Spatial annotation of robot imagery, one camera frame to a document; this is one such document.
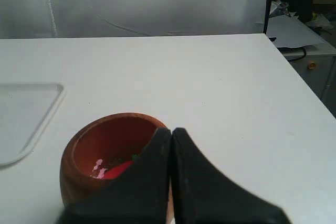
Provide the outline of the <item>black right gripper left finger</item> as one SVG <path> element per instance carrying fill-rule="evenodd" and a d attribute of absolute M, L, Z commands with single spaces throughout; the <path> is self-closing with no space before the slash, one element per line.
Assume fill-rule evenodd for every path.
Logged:
<path fill-rule="evenodd" d="M 168 223 L 171 131 L 159 128 L 116 179 L 64 209 L 58 223 Z"/>

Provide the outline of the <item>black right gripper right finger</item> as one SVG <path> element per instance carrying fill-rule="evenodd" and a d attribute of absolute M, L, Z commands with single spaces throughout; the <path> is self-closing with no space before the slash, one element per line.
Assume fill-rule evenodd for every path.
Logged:
<path fill-rule="evenodd" d="M 171 183 L 176 223 L 289 223 L 280 207 L 220 172 L 184 128 L 172 133 Z"/>

